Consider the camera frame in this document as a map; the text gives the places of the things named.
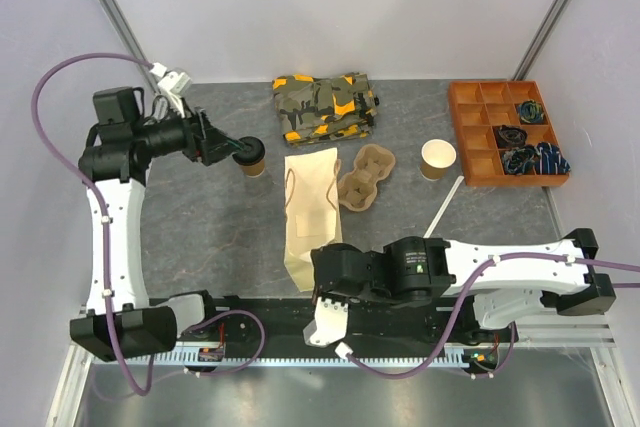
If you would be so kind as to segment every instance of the white wall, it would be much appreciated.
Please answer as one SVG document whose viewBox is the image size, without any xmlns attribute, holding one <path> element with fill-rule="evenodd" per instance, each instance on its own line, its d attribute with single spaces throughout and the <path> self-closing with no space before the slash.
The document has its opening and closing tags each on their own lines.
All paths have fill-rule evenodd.
<svg viewBox="0 0 640 427">
<path fill-rule="evenodd" d="M 197 82 L 235 82 L 350 70 L 509 77 L 552 0 L 118 2 L 150 58 Z"/>
<path fill-rule="evenodd" d="M 600 258 L 640 265 L 638 0 L 572 0 L 530 77 L 573 167 L 571 179 L 553 190 L 563 226 L 592 227 Z M 640 282 L 639 275 L 612 277 Z M 610 315 L 635 399 L 639 301 L 640 291 L 619 291 Z"/>
<path fill-rule="evenodd" d="M 29 100 L 60 60 L 124 49 L 97 0 L 0 0 L 0 12 L 0 425 L 40 427 L 89 292 L 91 234 L 84 189 L 40 144 Z M 95 122 L 91 94 L 139 84 L 122 64 L 72 67 L 45 89 L 45 127 L 72 158 Z"/>
</svg>

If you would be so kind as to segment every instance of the metal pole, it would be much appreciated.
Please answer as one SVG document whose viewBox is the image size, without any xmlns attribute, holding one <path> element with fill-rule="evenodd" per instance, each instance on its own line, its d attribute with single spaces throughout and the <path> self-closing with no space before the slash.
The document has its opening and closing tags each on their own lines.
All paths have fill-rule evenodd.
<svg viewBox="0 0 640 427">
<path fill-rule="evenodd" d="M 553 0 L 542 24 L 540 24 L 536 35 L 533 37 L 527 52 L 520 61 L 520 65 L 518 65 L 516 73 L 513 74 L 513 80 L 524 80 L 527 77 L 529 70 L 531 70 L 531 66 L 538 57 L 538 54 L 542 51 L 544 44 L 547 42 L 547 39 L 551 35 L 553 28 L 558 23 L 565 7 L 569 4 L 569 1 L 570 0 Z"/>
<path fill-rule="evenodd" d="M 116 2 L 116 0 L 98 0 L 98 1 L 102 5 L 102 8 L 107 14 L 107 17 L 109 17 L 111 24 L 116 29 L 116 32 L 120 37 L 120 40 L 122 40 L 122 43 L 125 45 L 129 53 L 139 59 L 148 60 L 146 55 L 144 55 L 144 51 L 142 50 L 140 43 L 136 39 L 136 36 L 133 34 L 133 31 L 131 30 L 129 23 L 127 22 L 127 19 L 122 13 L 122 10 L 118 6 L 118 3 Z M 140 70 L 140 73 L 142 74 L 142 76 L 145 78 L 149 88 L 157 93 L 158 87 L 156 85 L 156 81 L 151 75 L 151 73 L 148 71 L 148 69 L 142 66 L 138 66 L 138 69 Z"/>
</svg>

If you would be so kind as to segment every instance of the paper bag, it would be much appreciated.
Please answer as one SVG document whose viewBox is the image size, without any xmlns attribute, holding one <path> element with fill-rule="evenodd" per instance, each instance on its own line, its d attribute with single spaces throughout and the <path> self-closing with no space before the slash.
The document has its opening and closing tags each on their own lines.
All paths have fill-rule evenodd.
<svg viewBox="0 0 640 427">
<path fill-rule="evenodd" d="M 311 250 L 342 242 L 338 149 L 284 159 L 284 265 L 301 292 L 313 290 Z"/>
</svg>

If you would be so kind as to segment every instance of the wooden organizer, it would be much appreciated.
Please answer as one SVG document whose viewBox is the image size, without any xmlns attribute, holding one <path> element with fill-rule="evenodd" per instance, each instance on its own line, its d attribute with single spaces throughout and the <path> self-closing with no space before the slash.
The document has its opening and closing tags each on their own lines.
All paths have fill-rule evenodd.
<svg viewBox="0 0 640 427">
<path fill-rule="evenodd" d="M 516 106 L 525 100 L 540 102 L 544 108 L 544 122 L 522 124 Z M 458 138 L 462 170 L 467 185 L 480 186 L 540 186 L 564 184 L 563 175 L 538 175 L 531 171 L 524 175 L 507 175 L 502 168 L 502 154 L 498 149 L 494 128 L 514 125 L 527 132 L 527 144 L 551 142 L 558 145 L 549 121 L 549 113 L 535 82 L 451 82 L 449 107 Z"/>
</svg>

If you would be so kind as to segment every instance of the camouflage pants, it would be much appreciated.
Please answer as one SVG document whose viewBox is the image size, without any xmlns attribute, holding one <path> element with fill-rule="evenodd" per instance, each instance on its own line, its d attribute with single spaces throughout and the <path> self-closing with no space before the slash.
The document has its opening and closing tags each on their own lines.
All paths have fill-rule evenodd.
<svg viewBox="0 0 640 427">
<path fill-rule="evenodd" d="M 330 79 L 288 75 L 273 81 L 282 135 L 291 145 L 366 137 L 378 99 L 365 74 Z"/>
</svg>

